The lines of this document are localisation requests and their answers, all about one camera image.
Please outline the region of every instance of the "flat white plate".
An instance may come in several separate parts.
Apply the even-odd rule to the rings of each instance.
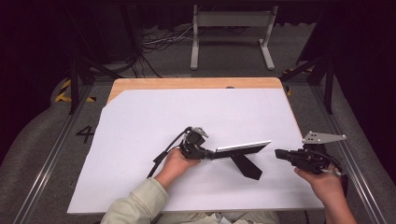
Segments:
[[[103,109],[67,212],[106,212],[147,177],[152,161],[188,126],[203,127],[209,135],[203,147],[213,151],[272,143],[247,155],[262,170],[259,181],[243,177],[232,160],[203,161],[169,190],[164,212],[323,207],[290,163],[276,158],[275,149],[302,147],[282,89],[189,89],[124,91]]]

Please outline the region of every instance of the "sleeve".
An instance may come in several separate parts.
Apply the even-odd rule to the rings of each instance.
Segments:
[[[165,207],[169,196],[154,178],[146,179],[127,198],[108,208],[102,223],[150,223]]]

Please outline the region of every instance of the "cable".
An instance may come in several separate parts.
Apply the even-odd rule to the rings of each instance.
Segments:
[[[306,210],[304,210],[304,215],[305,215],[305,220],[306,220],[306,224],[309,224],[309,216],[308,216],[308,212]]]
[[[134,67],[134,65],[133,65],[131,68],[132,68],[132,71],[134,71],[134,76],[135,76],[136,78],[140,78],[140,76],[139,76],[139,74],[137,73],[136,68]]]
[[[166,32],[160,38],[158,38],[158,36],[155,33],[145,35],[144,38],[147,38],[148,40],[142,43],[142,48],[148,49],[148,51],[144,51],[143,53],[151,53],[154,50],[165,50],[169,48],[171,45],[183,41],[185,39],[192,40],[191,38],[186,37],[187,35],[190,34],[191,28],[192,26],[180,32],[173,32],[173,33]]]
[[[128,70],[128,68],[132,67],[135,62],[136,62],[136,60],[134,60],[134,62],[132,62],[132,63],[127,63],[126,65],[124,65],[122,67],[119,67],[119,68],[116,68],[116,69],[113,69],[113,70],[110,70],[110,71],[112,71],[114,73],[121,73],[123,71]],[[104,73],[102,73],[100,71],[92,71],[91,70],[91,72],[93,72],[93,74],[96,75],[96,76],[105,76],[106,75],[106,74],[104,74]]]
[[[183,133],[185,133],[188,129],[184,130],[183,132],[181,132],[173,141],[171,144],[169,144],[169,146],[157,157],[154,159],[154,166],[152,167],[151,171],[148,174],[148,178],[152,177],[152,175],[154,175],[155,170],[157,170],[158,166],[161,164],[161,162],[163,161],[163,159],[168,155],[168,152],[171,149],[174,149],[175,147],[172,147],[172,145],[177,141],[177,139],[180,138],[181,135],[183,135]]]
[[[152,72],[153,72],[157,77],[162,77],[162,76],[160,76],[160,75],[154,70],[154,68],[152,68],[151,64],[150,64],[149,61],[145,58],[145,56],[140,55],[140,57],[142,57],[143,60],[146,61],[146,63],[148,64],[148,66],[151,68]]]
[[[142,76],[143,76],[143,77],[146,77],[146,76],[145,76],[145,67],[144,67],[143,64],[142,64],[141,57],[139,57],[139,63],[140,63],[140,66],[142,67]]]
[[[310,152],[312,154],[315,154],[315,155],[319,155],[319,156],[321,156],[323,158],[326,158],[327,160],[332,162],[332,164],[335,166],[335,168],[338,169],[339,172],[341,172],[341,173],[343,172],[343,168],[341,167],[340,163],[334,157],[332,157],[330,155],[325,155],[325,154],[323,154],[321,152],[317,152],[317,151],[314,151],[314,150],[308,150],[308,152]]]

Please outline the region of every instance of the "number 4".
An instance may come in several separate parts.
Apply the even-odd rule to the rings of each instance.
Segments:
[[[91,133],[91,130],[92,130],[92,127],[91,127],[91,126],[87,126],[87,127],[85,127],[83,130],[81,130],[81,131],[79,131],[78,133],[76,133],[76,135],[83,135],[83,136],[85,136],[84,144],[86,144],[87,141],[88,141],[88,138],[90,137],[90,135],[94,135],[94,134],[95,134],[95,133]]]

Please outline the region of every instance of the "white object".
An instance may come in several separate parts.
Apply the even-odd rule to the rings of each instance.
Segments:
[[[254,143],[245,143],[245,144],[240,144],[240,145],[235,145],[235,146],[218,147],[216,152],[231,151],[231,150],[236,150],[236,149],[246,148],[246,147],[264,147],[270,143],[271,143],[271,140],[266,140],[266,141],[260,141],[260,142],[254,142]]]
[[[262,170],[259,181],[245,178],[232,160],[205,160],[170,188],[164,212],[323,207],[293,167],[276,158],[277,148],[302,147],[283,89],[136,90],[103,109],[67,212],[106,212],[147,177],[152,161],[188,126],[205,129],[207,149],[272,143],[247,155]]]

